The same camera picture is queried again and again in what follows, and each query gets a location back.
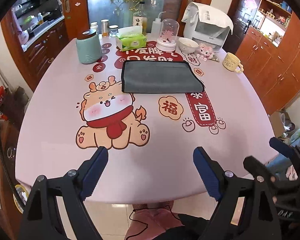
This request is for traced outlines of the grey towel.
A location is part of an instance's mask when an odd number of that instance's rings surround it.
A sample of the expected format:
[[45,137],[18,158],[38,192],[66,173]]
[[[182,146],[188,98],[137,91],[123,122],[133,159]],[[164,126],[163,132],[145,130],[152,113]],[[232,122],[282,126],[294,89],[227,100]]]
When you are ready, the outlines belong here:
[[186,61],[126,60],[122,91],[138,94],[202,93],[205,86]]

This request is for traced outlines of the wooden cabinet right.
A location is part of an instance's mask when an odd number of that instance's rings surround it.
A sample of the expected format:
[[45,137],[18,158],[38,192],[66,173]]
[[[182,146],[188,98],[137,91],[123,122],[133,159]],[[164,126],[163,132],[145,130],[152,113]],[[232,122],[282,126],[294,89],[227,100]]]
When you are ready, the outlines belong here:
[[259,27],[248,28],[236,56],[266,113],[300,95],[300,20],[284,0],[261,0]]

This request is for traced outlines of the yellow ceramic mug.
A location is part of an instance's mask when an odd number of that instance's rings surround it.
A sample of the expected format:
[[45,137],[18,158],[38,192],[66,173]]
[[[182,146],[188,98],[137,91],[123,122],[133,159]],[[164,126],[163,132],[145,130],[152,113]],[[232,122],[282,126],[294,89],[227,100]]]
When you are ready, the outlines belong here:
[[243,64],[241,64],[240,59],[232,53],[226,54],[222,62],[222,65],[231,72],[236,72],[236,73],[244,72]]

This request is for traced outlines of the pink cartoon tablecloth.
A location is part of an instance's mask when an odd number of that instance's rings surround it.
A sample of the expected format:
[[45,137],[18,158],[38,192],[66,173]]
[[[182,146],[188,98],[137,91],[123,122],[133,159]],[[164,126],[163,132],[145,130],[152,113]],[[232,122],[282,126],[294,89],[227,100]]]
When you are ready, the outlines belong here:
[[[71,41],[41,79],[19,134],[15,175],[20,182],[33,185],[41,174],[61,177],[104,146],[109,160],[91,199],[151,203],[205,191],[192,157],[198,146],[239,177],[246,175],[245,157],[262,163],[276,157],[268,115],[245,75],[226,70],[221,61],[160,51],[154,41],[125,52],[114,38],[101,44],[102,58],[81,64]],[[125,60],[185,60],[205,90],[122,93]]]

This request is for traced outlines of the pink plush toy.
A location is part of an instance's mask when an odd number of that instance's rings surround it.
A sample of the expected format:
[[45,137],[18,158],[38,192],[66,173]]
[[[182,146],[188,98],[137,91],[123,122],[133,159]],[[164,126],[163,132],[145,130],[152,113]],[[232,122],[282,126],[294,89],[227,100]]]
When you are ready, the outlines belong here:
[[207,60],[219,62],[219,59],[213,52],[212,47],[207,46],[203,43],[199,44],[199,46],[196,50],[196,56],[197,56],[197,58],[203,60],[204,62],[206,62]]

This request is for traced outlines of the white ceramic bowl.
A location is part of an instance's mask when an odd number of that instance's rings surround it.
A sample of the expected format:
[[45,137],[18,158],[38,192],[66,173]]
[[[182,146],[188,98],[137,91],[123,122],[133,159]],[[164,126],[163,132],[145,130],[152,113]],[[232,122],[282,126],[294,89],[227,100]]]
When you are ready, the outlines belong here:
[[199,47],[198,43],[192,39],[180,37],[178,39],[178,45],[181,52],[184,54],[194,53]]

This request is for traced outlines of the white appliance with cloth cover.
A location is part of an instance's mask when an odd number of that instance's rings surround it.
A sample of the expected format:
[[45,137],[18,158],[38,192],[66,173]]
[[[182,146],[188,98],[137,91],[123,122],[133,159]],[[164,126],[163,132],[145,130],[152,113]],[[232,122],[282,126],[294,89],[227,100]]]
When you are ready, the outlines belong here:
[[233,33],[234,24],[223,11],[207,4],[190,2],[181,20],[185,23],[183,37],[220,51],[226,38]]

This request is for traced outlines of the glass dome ornament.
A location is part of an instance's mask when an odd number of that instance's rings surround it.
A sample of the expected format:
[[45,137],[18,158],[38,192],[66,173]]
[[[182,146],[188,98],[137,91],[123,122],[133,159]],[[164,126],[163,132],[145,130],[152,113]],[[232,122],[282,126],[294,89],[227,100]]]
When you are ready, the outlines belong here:
[[156,47],[165,52],[175,51],[179,23],[173,19],[166,18],[162,21]]

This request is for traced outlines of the white squeeze wash bottle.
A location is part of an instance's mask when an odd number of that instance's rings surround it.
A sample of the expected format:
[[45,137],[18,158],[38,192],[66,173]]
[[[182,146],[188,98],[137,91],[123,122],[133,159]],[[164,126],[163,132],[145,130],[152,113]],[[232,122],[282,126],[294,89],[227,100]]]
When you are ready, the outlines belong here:
[[152,22],[151,37],[155,39],[159,37],[159,32],[161,28],[161,16],[163,13],[165,13],[165,11],[160,12],[158,16],[155,18],[155,20]]

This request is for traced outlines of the teal ceramic jar brown lid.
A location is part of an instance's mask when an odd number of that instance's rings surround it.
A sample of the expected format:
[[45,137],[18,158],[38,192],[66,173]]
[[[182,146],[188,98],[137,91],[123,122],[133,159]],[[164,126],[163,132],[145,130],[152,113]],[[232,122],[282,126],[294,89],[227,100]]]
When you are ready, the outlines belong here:
[[95,29],[83,31],[76,38],[76,48],[79,62],[91,64],[101,58],[101,44]]

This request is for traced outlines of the wooden kitchen counter cabinet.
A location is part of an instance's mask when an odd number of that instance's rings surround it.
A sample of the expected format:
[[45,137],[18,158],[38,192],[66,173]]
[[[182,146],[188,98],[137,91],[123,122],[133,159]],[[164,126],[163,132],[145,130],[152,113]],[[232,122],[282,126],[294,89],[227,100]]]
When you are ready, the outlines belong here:
[[13,26],[12,11],[7,12],[0,24],[13,61],[30,89],[35,91],[51,63],[69,43],[64,17],[54,20],[24,46]]

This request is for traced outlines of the green tissue box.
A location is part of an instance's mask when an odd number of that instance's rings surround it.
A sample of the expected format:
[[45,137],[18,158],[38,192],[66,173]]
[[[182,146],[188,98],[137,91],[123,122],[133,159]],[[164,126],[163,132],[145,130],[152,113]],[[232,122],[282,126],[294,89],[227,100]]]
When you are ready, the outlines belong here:
[[131,26],[118,29],[116,46],[121,51],[144,48],[147,38],[142,33],[142,26]]

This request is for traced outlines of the clear liquor bottle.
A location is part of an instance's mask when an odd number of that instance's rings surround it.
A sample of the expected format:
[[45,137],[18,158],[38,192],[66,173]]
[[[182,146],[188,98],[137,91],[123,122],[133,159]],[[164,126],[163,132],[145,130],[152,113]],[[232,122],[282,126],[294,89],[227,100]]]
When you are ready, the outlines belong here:
[[138,4],[137,11],[133,14],[133,26],[142,26],[142,34],[147,34],[147,15],[145,12],[145,2],[141,1]]

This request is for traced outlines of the small clear glass jar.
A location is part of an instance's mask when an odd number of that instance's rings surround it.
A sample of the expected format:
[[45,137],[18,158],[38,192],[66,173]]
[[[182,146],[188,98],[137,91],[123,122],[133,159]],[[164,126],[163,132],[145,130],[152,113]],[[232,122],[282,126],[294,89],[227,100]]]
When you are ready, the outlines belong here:
[[109,26],[109,36],[110,37],[115,37],[118,33],[118,25],[110,25]]

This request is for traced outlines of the metal lidded amber jar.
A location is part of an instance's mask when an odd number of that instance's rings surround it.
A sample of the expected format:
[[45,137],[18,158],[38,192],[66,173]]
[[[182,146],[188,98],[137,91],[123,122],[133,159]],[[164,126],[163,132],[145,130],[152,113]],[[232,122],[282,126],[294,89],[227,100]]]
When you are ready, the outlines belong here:
[[101,34],[103,37],[109,36],[109,20],[108,19],[101,20]]

